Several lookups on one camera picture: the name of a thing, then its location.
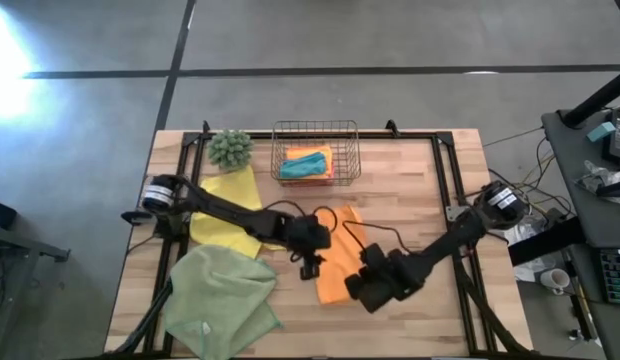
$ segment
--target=keyboard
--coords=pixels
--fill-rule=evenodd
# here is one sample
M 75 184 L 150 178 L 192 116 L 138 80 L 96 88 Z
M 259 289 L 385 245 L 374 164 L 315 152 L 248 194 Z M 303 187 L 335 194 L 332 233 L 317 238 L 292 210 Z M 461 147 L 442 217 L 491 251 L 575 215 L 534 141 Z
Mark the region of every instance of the keyboard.
M 600 250 L 599 260 L 604 280 L 604 297 L 620 304 L 620 250 Z

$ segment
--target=green towel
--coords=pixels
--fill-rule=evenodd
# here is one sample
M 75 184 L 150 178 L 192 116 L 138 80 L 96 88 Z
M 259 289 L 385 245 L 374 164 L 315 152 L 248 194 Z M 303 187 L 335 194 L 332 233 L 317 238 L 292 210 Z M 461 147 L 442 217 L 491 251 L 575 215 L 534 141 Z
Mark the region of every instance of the green towel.
M 279 170 L 282 179 L 302 178 L 326 172 L 326 156 L 320 152 L 312 153 L 294 160 L 284 160 Z
M 232 249 L 201 245 L 170 272 L 166 330 L 199 358 L 226 360 L 277 326 L 265 302 L 275 272 Z

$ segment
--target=green succulent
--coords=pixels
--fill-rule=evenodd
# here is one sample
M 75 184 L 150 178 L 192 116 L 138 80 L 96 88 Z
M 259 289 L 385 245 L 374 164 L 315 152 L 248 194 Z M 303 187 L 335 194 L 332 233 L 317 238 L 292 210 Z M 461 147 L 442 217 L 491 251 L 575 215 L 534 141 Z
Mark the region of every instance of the green succulent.
M 238 170 L 250 162 L 254 143 L 243 131 L 223 130 L 212 137 L 208 145 L 208 158 L 222 170 Z

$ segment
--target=wooden table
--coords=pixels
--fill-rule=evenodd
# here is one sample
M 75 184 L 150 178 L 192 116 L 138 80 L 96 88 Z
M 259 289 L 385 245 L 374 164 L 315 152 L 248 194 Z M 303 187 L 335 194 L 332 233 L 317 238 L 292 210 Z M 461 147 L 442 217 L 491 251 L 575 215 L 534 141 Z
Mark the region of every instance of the wooden table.
M 479 132 L 451 130 L 466 193 L 490 181 Z M 160 131 L 155 138 L 147 174 L 175 173 L 183 131 Z M 311 210 L 319 205 L 357 208 L 365 222 L 397 228 L 409 248 L 419 250 L 445 232 L 444 215 L 434 169 L 432 146 L 419 140 L 361 140 L 361 177 L 347 187 L 282 188 L 270 176 L 271 141 L 258 140 L 252 167 L 261 201 L 298 202 Z M 444 151 L 451 196 L 455 194 Z M 217 174 L 204 160 L 201 176 Z M 136 227 L 130 245 L 152 232 L 152 226 Z M 384 251 L 398 247 L 392 234 L 368 230 L 368 238 Z M 119 346 L 146 312 L 152 297 L 161 240 L 135 249 L 125 263 L 106 350 Z M 519 292 L 506 244 L 486 237 L 478 253 L 488 302 L 506 328 L 531 348 Z M 263 249 L 260 257 L 277 272 L 277 286 L 268 298 L 284 324 L 246 348 L 239 356 L 256 357 L 416 357 L 466 355 L 463 324 L 452 261 L 441 261 L 418 293 L 398 302 L 391 300 L 368 314 L 359 302 L 320 306 L 313 281 L 299 279 L 299 263 L 289 254 Z M 476 309 L 473 318 L 480 348 L 484 344 Z M 163 331 L 155 347 L 161 347 Z M 173 355 L 191 355 L 175 342 Z

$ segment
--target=electronics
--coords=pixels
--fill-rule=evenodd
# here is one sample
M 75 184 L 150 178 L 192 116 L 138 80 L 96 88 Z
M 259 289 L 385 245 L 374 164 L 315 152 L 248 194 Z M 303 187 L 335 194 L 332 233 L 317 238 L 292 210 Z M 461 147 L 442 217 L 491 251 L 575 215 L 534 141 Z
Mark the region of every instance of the electronics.
M 603 139 L 601 157 L 620 166 L 620 109 L 613 109 L 606 120 L 614 125 L 615 132 Z
M 17 212 L 14 209 L 0 203 L 0 228 L 10 230 L 16 217 Z
M 599 250 L 596 256 L 603 277 L 603 297 L 610 303 L 620 304 L 620 249 Z

